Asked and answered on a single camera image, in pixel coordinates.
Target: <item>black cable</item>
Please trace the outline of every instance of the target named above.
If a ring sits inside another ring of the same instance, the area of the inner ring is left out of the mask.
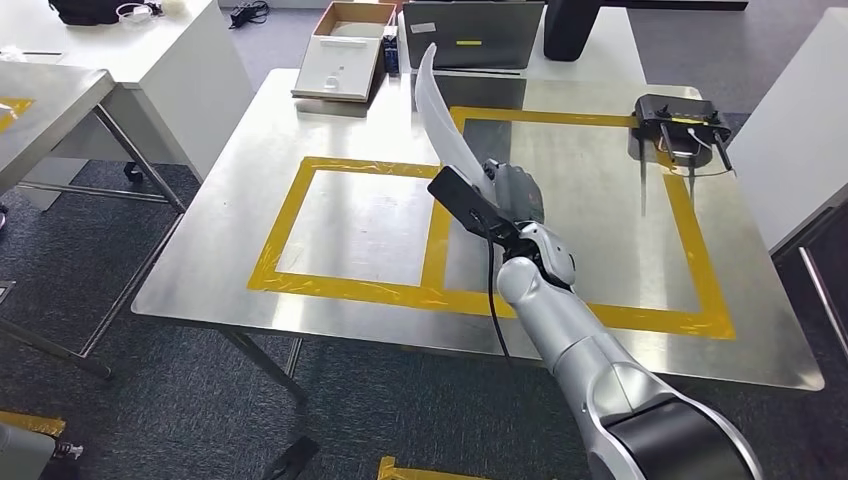
[[[230,20],[233,22],[230,29],[241,28],[245,23],[265,23],[269,13],[271,7],[263,0],[241,2],[230,12]]]
[[[501,344],[501,349],[504,352],[504,358],[506,359],[507,365],[512,367],[512,360],[509,358],[509,350],[506,348],[506,341],[503,338],[503,333],[501,332],[501,324],[498,322],[498,314],[495,312],[495,288],[494,288],[494,276],[495,276],[495,242],[492,239],[492,232],[489,230],[489,226],[486,224],[486,220],[477,214],[477,212],[472,211],[471,216],[477,220],[477,223],[483,227],[483,231],[486,232],[486,243],[489,246],[489,311],[492,312],[492,323],[495,325],[495,332],[498,334],[498,342]]]

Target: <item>metal table leg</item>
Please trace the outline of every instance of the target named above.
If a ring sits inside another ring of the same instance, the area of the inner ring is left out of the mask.
[[[833,309],[833,299],[830,297],[830,292],[824,284],[824,280],[819,273],[819,268],[816,261],[813,259],[813,254],[806,248],[798,248],[801,253],[801,259],[804,261],[804,266],[807,268],[807,273],[810,274],[810,279],[813,281],[813,287],[816,289],[816,294],[824,307],[824,313],[827,314],[827,319],[830,321],[830,326],[836,334],[836,339],[839,341],[839,346],[842,348],[842,353],[848,359],[848,335],[845,333],[845,327],[836,315]]]
[[[159,255],[162,253],[162,250],[165,248],[165,245],[170,240],[171,236],[174,234],[174,231],[182,220],[183,214],[186,212],[186,207],[183,204],[182,200],[171,190],[171,187],[165,183],[165,180],[159,175],[159,172],[153,167],[153,165],[141,154],[141,152],[136,148],[136,146],[132,143],[132,141],[127,137],[126,133],[124,133],[123,129],[115,123],[115,120],[111,115],[101,106],[97,105],[94,110],[94,114],[100,120],[104,127],[112,134],[115,140],[121,145],[121,147],[127,152],[127,154],[132,158],[132,160],[138,165],[138,167],[147,175],[147,178],[162,192],[162,195],[150,195],[150,194],[140,194],[135,192],[123,192],[123,191],[115,191],[115,190],[106,190],[106,189],[98,189],[92,187],[78,187],[78,186],[57,186],[57,185],[45,185],[45,184],[36,184],[36,183],[28,183],[23,186],[28,188],[37,188],[42,190],[53,190],[60,192],[70,192],[70,193],[80,193],[86,195],[96,195],[96,196],[105,196],[105,197],[115,197],[115,198],[124,198],[129,200],[140,200],[147,202],[166,202],[171,204],[171,206],[176,210],[177,216],[174,221],[171,223],[171,226],[156,244],[156,247],[148,253],[142,262],[141,266],[136,269],[133,273],[130,280],[124,285],[124,289],[118,295],[118,298],[115,299],[115,302],[112,303],[112,306],[106,312],[106,315],[100,320],[100,323],[94,329],[94,332],[85,342],[82,349],[79,352],[74,352],[69,350],[57,343],[51,342],[40,335],[36,335],[22,327],[15,325],[7,320],[0,319],[0,334],[5,334],[8,337],[11,337],[25,345],[28,345],[32,348],[40,350],[44,353],[52,355],[54,357],[60,358],[62,360],[68,361],[74,365],[76,365],[81,370],[84,370],[88,373],[94,374],[101,378],[109,378],[112,375],[111,369],[102,365],[101,363],[92,360],[89,358],[91,352],[94,350],[94,347],[97,346],[98,343],[103,339],[103,336],[106,334],[106,331],[112,325],[113,320],[120,312],[121,308],[126,304],[127,300],[129,300],[130,296],[136,290],[138,285],[147,275],[147,272],[156,262],[156,259],[159,258]],[[5,288],[2,294],[8,293],[8,287]]]
[[[242,353],[247,355],[247,358],[252,360],[253,363],[274,379],[275,382],[286,387],[288,391],[291,392],[292,396],[294,396],[297,403],[306,402],[306,392],[300,388],[300,385],[287,375],[286,372],[279,367],[279,365],[274,363],[274,360],[272,360],[267,353],[262,351],[262,349],[259,348],[259,345],[251,340],[250,337],[243,333],[236,333],[232,330],[221,330],[221,334],[224,335],[227,340],[232,342],[236,348],[241,350]]]
[[[109,130],[109,133],[115,137],[115,140],[121,144],[121,147],[126,150],[130,158],[132,158],[136,165],[138,165],[138,168],[147,175],[147,178],[150,179],[150,181],[156,185],[156,188],[162,192],[162,195],[168,199],[168,203],[174,207],[174,210],[176,210],[177,213],[185,213],[185,205],[183,205],[180,197],[171,190],[171,187],[165,183],[165,180],[161,175],[159,175],[159,172],[157,172],[156,169],[153,168],[153,165],[151,165],[151,163],[144,158],[141,152],[138,151],[138,148],[136,148],[135,144],[133,144],[129,137],[127,137],[127,134],[124,133],[121,127],[115,123],[115,120],[111,115],[109,115],[109,112],[107,112],[102,106],[97,105],[94,107],[94,114],[97,116],[97,119],[100,120],[100,123]]]
[[[14,323],[0,320],[0,332],[15,340],[28,345],[36,350],[52,355],[61,360],[65,360],[77,366],[80,370],[91,373],[102,379],[108,379],[112,376],[112,369],[101,364],[96,360],[86,358],[76,352],[72,352],[67,348],[53,343],[46,338],[36,335],[25,328],[21,328]]]

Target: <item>stainless steel table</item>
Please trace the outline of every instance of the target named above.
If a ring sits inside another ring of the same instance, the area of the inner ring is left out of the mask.
[[[0,316],[0,334],[5,334],[45,353],[69,361],[77,367],[108,378],[111,370],[89,358],[103,338],[112,320],[135,291],[170,238],[185,207],[162,177],[128,138],[100,102],[112,91],[115,82],[105,70],[91,70],[60,65],[0,62],[0,103],[12,104],[17,118],[0,118],[0,194],[14,186],[102,197],[122,198],[154,203],[169,203],[177,212],[171,228],[133,274],[112,307],[79,351],[69,350]],[[93,112],[115,137],[146,177],[162,195],[73,185],[50,185],[21,182],[26,174],[46,157],[89,112]],[[13,283],[6,283],[3,295]]]
[[[386,79],[366,114],[294,101],[296,74],[268,76],[133,311],[223,331],[278,379],[296,357],[283,372],[247,333],[500,355],[483,300],[485,242],[445,223],[425,190],[438,159],[411,79]],[[646,367],[823,388],[734,176],[714,160],[688,177],[652,148],[634,158],[636,99],[695,89],[438,83],[478,157],[537,179],[546,224],[575,253],[577,292]],[[511,355],[539,359],[519,322],[501,323]]]

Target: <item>cardboard box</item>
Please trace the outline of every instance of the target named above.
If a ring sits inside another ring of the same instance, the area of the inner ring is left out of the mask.
[[[395,7],[333,2],[327,7],[300,66],[292,96],[367,102],[383,75],[383,32]]]

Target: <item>robotic arm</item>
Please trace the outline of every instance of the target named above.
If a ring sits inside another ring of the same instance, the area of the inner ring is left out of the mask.
[[[593,478],[761,479],[751,447],[727,419],[640,365],[574,294],[574,258],[541,223],[532,177],[510,165],[487,167],[497,204],[508,210],[452,166],[428,190],[468,231],[504,248],[498,291],[565,395]]]

